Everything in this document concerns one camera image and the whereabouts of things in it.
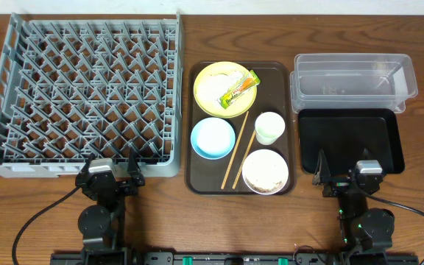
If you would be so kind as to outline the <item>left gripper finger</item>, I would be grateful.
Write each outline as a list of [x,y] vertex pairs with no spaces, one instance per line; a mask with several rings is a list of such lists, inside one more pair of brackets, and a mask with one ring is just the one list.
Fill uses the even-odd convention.
[[131,177],[138,177],[141,173],[141,170],[138,167],[138,164],[135,160],[135,150],[130,147],[128,161],[127,161],[127,172]]
[[93,159],[95,159],[96,158],[96,155],[94,154],[94,153],[91,153],[89,156],[88,156],[88,160],[87,160],[87,162],[86,162],[86,164],[83,166],[83,168],[82,168],[82,170],[84,171],[84,172],[87,172],[88,171],[88,169],[89,169],[89,166],[90,166],[90,164],[91,164],[91,161],[93,160]]

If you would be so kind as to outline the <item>white cup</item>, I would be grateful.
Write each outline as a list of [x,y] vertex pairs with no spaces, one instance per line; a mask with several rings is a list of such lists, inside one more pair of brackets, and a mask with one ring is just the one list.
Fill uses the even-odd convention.
[[261,113],[255,120],[256,138],[260,144],[271,145],[281,137],[286,124],[283,117],[274,112]]

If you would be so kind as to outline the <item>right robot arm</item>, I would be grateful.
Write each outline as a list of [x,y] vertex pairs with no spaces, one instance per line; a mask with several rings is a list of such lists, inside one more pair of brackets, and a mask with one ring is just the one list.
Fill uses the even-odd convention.
[[392,247],[395,230],[393,213],[369,208],[367,198],[380,189],[385,177],[380,163],[368,158],[356,162],[346,175],[332,175],[325,153],[318,153],[312,184],[322,186],[323,197],[339,203],[339,223],[345,247],[327,264],[388,264],[385,250]]

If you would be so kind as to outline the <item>light blue bowl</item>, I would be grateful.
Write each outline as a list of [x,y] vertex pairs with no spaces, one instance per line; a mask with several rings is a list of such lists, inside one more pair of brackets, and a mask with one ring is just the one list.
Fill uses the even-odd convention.
[[210,117],[194,125],[190,142],[192,149],[200,157],[218,160],[227,156],[233,150],[236,134],[228,121]]

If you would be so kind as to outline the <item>white napkin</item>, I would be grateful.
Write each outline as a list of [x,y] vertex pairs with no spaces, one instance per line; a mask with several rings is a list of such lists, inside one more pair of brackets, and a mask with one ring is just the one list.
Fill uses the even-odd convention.
[[219,98],[243,76],[244,73],[240,71],[206,76],[198,86],[197,96],[199,101],[204,105],[219,107]]

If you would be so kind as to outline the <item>green orange snack wrapper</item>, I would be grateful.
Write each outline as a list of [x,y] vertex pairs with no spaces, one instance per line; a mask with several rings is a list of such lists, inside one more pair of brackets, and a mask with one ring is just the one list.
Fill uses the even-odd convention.
[[219,104],[227,109],[231,106],[237,98],[248,92],[249,89],[259,85],[261,80],[257,74],[251,70],[248,71],[239,81],[232,85],[226,93],[219,98]]

